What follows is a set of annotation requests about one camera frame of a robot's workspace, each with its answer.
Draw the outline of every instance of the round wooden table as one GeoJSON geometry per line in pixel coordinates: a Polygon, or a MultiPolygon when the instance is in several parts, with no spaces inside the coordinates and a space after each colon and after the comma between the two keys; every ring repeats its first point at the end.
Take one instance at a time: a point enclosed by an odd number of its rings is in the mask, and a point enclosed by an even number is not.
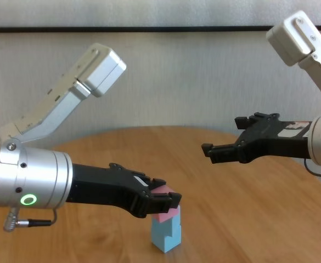
{"type": "Polygon", "coordinates": [[[204,142],[234,141],[212,130],[147,127],[57,147],[74,163],[115,162],[165,179],[183,195],[182,244],[163,254],[151,243],[150,216],[90,204],[65,204],[52,227],[4,233],[8,209],[0,208],[0,262],[321,262],[321,183],[288,158],[211,164],[201,150],[204,142]]]}

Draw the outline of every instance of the foam block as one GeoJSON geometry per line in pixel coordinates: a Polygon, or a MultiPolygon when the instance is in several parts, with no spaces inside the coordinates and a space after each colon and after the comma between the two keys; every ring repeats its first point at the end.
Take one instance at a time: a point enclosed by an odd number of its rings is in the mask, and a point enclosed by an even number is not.
{"type": "Polygon", "coordinates": [[[159,223],[156,219],[152,218],[151,220],[151,231],[155,231],[157,233],[163,234],[163,236],[170,236],[172,237],[174,233],[176,233],[176,230],[178,229],[178,226],[181,225],[181,211],[180,206],[178,206],[179,213],[178,215],[175,215],[174,217],[166,220],[163,223],[159,223]]]}
{"type": "Polygon", "coordinates": [[[151,241],[164,253],[181,244],[181,226],[178,226],[172,237],[164,236],[157,231],[151,232],[151,241]]]}
{"type": "MultiPolygon", "coordinates": [[[[153,189],[151,191],[152,193],[169,193],[169,192],[175,192],[173,189],[169,188],[167,185],[162,185],[156,189],[153,189]]],[[[178,208],[170,208],[168,213],[161,213],[161,214],[153,214],[151,215],[152,218],[157,220],[158,222],[162,223],[166,220],[174,217],[175,215],[178,215],[179,209],[178,208]]]]}

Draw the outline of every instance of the gray wall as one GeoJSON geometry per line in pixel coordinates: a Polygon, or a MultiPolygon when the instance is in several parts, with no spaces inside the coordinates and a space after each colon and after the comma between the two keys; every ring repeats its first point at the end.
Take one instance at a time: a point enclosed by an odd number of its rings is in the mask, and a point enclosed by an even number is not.
{"type": "Polygon", "coordinates": [[[40,147],[103,130],[187,125],[238,134],[234,117],[321,114],[321,92],[287,67],[264,32],[0,35],[0,126],[32,109],[93,42],[112,47],[127,72],[90,98],[40,147]]]}

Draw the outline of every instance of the screw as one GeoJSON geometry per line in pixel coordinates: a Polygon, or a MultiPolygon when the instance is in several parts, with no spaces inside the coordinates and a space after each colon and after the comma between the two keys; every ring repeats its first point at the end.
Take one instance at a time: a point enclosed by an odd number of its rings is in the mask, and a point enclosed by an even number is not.
{"type": "Polygon", "coordinates": [[[9,151],[15,151],[15,149],[16,149],[16,144],[15,143],[11,143],[11,144],[8,144],[7,145],[7,149],[9,150],[9,151]]]}

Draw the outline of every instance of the white robot arm segment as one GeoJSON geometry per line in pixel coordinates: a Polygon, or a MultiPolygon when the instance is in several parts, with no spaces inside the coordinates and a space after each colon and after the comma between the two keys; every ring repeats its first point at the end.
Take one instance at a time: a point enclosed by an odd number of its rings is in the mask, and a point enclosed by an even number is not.
{"type": "Polygon", "coordinates": [[[321,34],[303,11],[274,26],[267,39],[288,66],[298,63],[321,90],[321,34]]]}
{"type": "Polygon", "coordinates": [[[82,100],[106,93],[125,69],[112,49],[93,44],[34,111],[0,129],[0,145],[11,138],[27,142],[48,136],[82,100]]]}

